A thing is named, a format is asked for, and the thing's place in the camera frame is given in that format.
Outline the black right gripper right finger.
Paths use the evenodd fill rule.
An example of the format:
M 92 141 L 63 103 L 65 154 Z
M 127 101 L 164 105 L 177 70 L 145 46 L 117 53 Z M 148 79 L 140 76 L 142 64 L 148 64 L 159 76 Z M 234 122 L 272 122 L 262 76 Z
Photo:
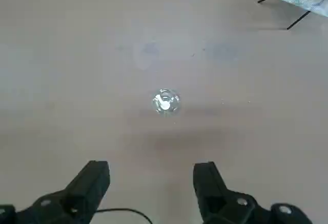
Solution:
M 275 203 L 265 209 L 253 196 L 228 189 L 212 161 L 194 165 L 193 186 L 203 223 L 312 223 L 295 205 Z

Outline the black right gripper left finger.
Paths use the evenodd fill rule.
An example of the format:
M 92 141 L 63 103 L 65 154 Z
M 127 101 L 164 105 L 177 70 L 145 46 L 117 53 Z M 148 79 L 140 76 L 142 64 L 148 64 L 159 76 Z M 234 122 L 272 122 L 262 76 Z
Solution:
M 90 223 L 110 186 L 107 161 L 89 161 L 63 189 L 17 211 L 1 205 L 1 223 Z

